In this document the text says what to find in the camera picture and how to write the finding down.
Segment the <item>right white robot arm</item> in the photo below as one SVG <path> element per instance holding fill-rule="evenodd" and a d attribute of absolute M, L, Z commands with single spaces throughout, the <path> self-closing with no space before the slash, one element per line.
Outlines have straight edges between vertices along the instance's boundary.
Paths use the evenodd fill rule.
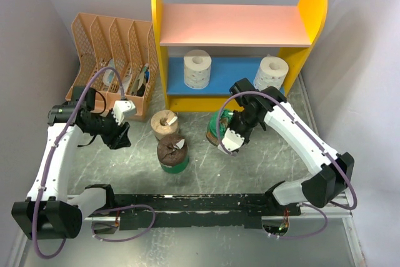
<path fill-rule="evenodd" d="M 246 78 L 230 88 L 231 97 L 242 111 L 234 111 L 218 148 L 233 155 L 249 142 L 253 128 L 271 127 L 302 159 L 309 176 L 300 180 L 278 183 L 271 188 L 272 196 L 265 200 L 266 211 L 281 214 L 287 204 L 307 201 L 317 208 L 332 203 L 345 189 L 351 189 L 354 158 L 337 152 L 326 144 L 294 112 L 286 97 L 275 87 L 258 91 Z"/>

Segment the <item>white dotted toilet paper roll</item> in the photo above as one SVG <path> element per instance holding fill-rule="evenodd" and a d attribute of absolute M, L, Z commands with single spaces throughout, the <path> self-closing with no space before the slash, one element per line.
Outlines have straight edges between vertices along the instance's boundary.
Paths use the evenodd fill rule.
<path fill-rule="evenodd" d="M 200 49 L 193 49 L 185 54 L 184 83 L 191 89 L 204 89 L 210 81 L 212 59 Z"/>

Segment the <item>brown green paper roll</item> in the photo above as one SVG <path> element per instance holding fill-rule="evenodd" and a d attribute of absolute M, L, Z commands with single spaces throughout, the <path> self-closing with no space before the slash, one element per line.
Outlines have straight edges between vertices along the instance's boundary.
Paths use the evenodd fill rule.
<path fill-rule="evenodd" d="M 162 169 L 171 174 L 178 174 L 189 164 L 188 144 L 181 134 L 170 134 L 159 140 L 157 158 Z"/>

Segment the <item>white floral toilet paper roll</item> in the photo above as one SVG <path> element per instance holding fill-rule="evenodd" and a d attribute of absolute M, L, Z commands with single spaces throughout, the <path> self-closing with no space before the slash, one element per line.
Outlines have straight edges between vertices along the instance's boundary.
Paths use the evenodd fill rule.
<path fill-rule="evenodd" d="M 253 85 L 260 91 L 270 86 L 280 90 L 288 71 L 289 66 L 285 60 L 268 55 L 261 60 Z"/>

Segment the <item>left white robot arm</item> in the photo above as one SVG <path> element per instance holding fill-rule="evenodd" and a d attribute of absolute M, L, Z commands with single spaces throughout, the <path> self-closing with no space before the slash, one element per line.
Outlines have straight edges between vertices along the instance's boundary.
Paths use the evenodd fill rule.
<path fill-rule="evenodd" d="M 68 199 L 69 172 L 84 133 L 101 137 L 109 149 L 129 147 L 129 123 L 136 114 L 134 103 L 117 100 L 106 116 L 95 113 L 97 91 L 89 88 L 82 102 L 84 86 L 72 90 L 72 98 L 55 105 L 48 113 L 48 136 L 41 165 L 24 201 L 15 202 L 11 214 L 28 239 L 72 239 L 95 211 L 112 215 L 117 201 L 110 184 L 92 184 L 80 195 Z"/>

